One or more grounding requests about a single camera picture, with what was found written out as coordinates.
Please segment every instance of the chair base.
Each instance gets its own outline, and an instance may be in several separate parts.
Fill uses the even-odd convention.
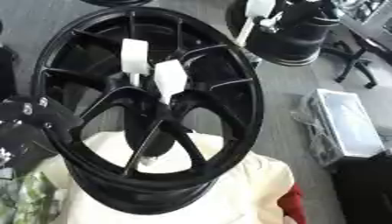
[[[377,86],[377,81],[368,69],[368,65],[371,63],[368,59],[361,59],[361,56],[366,52],[365,48],[361,48],[358,52],[354,52],[350,46],[343,41],[339,41],[333,44],[336,48],[342,48],[342,50],[335,48],[324,47],[322,53],[330,53],[342,58],[346,62],[346,67],[341,75],[339,75],[335,81],[341,83],[346,79],[350,71],[356,67],[369,79],[369,83],[365,85],[365,88],[371,89]]]

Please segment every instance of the white plastic cap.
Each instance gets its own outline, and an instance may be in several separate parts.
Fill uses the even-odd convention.
[[[125,38],[122,40],[121,66],[126,74],[149,74],[149,42]]]
[[[187,79],[186,71],[176,59],[156,64],[154,81],[162,95],[161,101],[166,104],[173,95],[184,91]]]

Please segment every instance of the white foam block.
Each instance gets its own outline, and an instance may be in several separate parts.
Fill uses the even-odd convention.
[[[245,15],[248,18],[268,18],[276,5],[276,0],[248,0]]]
[[[126,74],[149,74],[149,42],[125,38],[122,40],[121,66]]]
[[[173,95],[184,91],[187,79],[186,71],[176,59],[156,64],[154,81],[162,95],[161,101],[166,104]]]

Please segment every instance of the wheel spoke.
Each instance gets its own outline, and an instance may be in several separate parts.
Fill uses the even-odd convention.
[[[252,79],[237,79],[237,80],[228,80],[228,81],[223,81],[222,83],[212,85],[209,88],[209,91],[213,91],[216,88],[225,88],[233,85],[239,85],[239,84],[244,84],[244,83],[249,83],[252,82]]]
[[[132,96],[135,96],[133,99],[141,100],[144,97],[141,95],[142,91],[134,87],[119,87],[96,99],[90,107],[80,114],[80,117],[85,123],[91,121],[105,110],[118,106],[118,103],[116,103],[118,100],[130,99]]]
[[[151,129],[149,131],[149,134],[142,141],[140,147],[137,150],[134,149],[134,152],[133,152],[132,156],[130,157],[130,159],[128,160],[127,164],[125,165],[124,171],[123,171],[123,174],[122,174],[123,176],[127,176],[128,177],[129,175],[132,174],[133,171],[136,170],[137,164],[139,163],[140,158],[144,154],[145,150],[149,148],[151,143],[158,136],[158,133],[160,131],[159,129],[160,129],[160,126],[161,126],[162,122],[163,122],[163,120],[159,120],[157,122],[154,122],[151,125]]]
[[[177,22],[177,50],[184,49],[184,37],[183,37],[183,20],[179,19]]]
[[[74,29],[72,34],[79,38],[78,44],[82,46],[95,45],[106,49],[113,53],[115,56],[120,55],[121,44],[109,38],[105,38],[100,34],[92,33],[89,31],[80,31]]]
[[[186,150],[192,160],[192,168],[202,167],[206,164],[206,159],[192,139],[186,134],[185,129],[179,122],[168,122],[164,131],[172,134],[174,138]]]
[[[245,132],[245,124],[237,114],[211,92],[188,90],[178,98],[178,103],[172,107],[172,113],[183,119],[191,110],[196,108],[208,109],[214,112],[232,130],[235,137],[242,137]]]
[[[44,70],[44,73],[50,75],[54,83],[72,82],[98,91],[102,91],[105,88],[103,81],[94,79],[91,77],[92,75],[85,73],[52,67]]]
[[[130,39],[135,39],[137,36],[136,32],[136,23],[135,23],[135,12],[132,11],[127,15],[128,23],[127,23],[127,30],[128,36]]]
[[[180,58],[179,61],[181,62],[185,62],[186,60],[189,60],[190,57],[194,57],[203,53],[208,53],[210,51],[214,51],[217,49],[222,49],[222,48],[226,48],[227,45],[210,45],[210,46],[205,46],[205,47],[200,47],[200,48],[196,48],[193,49],[189,52],[184,53]]]

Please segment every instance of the green object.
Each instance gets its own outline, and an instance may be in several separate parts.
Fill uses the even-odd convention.
[[[24,178],[19,190],[14,224],[44,224],[51,220],[51,204],[55,186],[42,173],[33,173]]]

